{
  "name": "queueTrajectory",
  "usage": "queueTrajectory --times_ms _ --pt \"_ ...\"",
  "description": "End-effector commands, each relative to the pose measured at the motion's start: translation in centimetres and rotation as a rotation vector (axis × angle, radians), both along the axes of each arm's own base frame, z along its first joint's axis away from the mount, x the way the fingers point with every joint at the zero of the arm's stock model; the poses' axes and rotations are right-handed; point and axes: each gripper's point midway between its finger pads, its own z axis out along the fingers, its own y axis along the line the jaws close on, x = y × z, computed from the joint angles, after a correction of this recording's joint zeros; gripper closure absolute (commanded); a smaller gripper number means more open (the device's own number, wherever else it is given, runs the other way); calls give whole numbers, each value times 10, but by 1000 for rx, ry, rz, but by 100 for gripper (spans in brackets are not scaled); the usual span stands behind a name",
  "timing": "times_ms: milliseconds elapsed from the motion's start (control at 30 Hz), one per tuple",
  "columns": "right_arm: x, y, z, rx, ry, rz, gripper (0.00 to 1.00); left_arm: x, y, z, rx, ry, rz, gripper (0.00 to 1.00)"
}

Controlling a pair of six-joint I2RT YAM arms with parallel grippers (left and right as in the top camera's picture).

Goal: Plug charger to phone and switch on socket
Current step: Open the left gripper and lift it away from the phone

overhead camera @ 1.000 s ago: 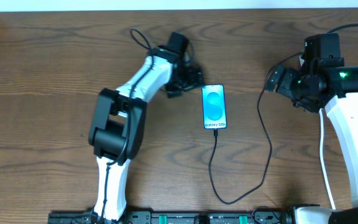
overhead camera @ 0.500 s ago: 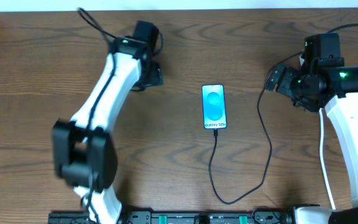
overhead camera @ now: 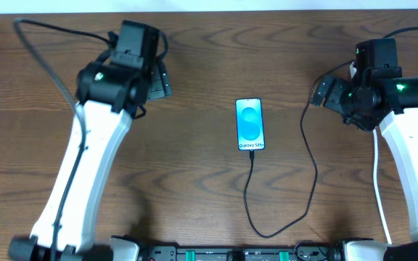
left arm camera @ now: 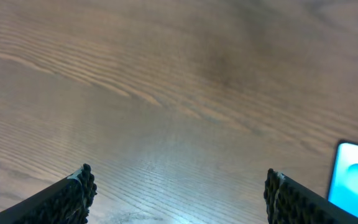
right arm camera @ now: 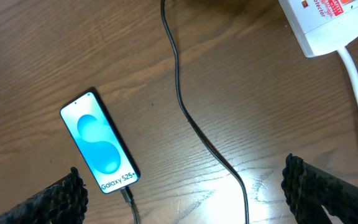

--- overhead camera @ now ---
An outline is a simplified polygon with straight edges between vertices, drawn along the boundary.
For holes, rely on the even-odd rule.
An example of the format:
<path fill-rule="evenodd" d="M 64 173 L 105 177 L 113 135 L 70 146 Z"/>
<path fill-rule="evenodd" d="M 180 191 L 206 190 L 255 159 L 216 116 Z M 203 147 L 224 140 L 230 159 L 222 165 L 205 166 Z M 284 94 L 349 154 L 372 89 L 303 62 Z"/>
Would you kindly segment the blue Galaxy smartphone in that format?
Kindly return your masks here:
<path fill-rule="evenodd" d="M 266 147 L 260 98 L 237 99 L 237 146 L 240 151 L 263 150 Z"/>

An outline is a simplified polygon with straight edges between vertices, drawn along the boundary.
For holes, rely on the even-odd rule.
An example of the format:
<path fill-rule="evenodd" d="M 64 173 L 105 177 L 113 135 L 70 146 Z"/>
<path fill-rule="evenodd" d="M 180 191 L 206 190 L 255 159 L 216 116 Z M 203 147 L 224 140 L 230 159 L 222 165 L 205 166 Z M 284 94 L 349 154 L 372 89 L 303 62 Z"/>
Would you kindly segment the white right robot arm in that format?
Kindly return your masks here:
<path fill-rule="evenodd" d="M 314 106 L 342 116 L 346 125 L 379 129 L 395 161 L 409 214 L 408 244 L 346 239 L 331 260 L 418 260 L 418 77 L 404 77 L 396 41 L 381 38 L 356 45 L 351 79 L 327 73 L 312 96 Z"/>

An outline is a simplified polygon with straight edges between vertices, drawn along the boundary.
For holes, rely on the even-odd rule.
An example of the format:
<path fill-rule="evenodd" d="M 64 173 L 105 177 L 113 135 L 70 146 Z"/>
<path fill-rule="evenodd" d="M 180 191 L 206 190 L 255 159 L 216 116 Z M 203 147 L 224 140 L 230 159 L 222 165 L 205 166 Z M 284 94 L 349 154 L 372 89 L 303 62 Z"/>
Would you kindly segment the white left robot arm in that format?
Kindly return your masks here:
<path fill-rule="evenodd" d="M 145 104 L 172 93 L 164 58 L 163 31 L 125 20 L 109 32 L 107 48 L 77 76 L 71 94 L 60 76 L 13 26 L 18 38 L 45 69 L 73 111 L 73 124 L 60 170 L 46 206 L 27 237 L 12 239 L 12 260 L 139 260 L 139 245 L 128 236 L 97 243 L 99 205 L 117 150 Z"/>

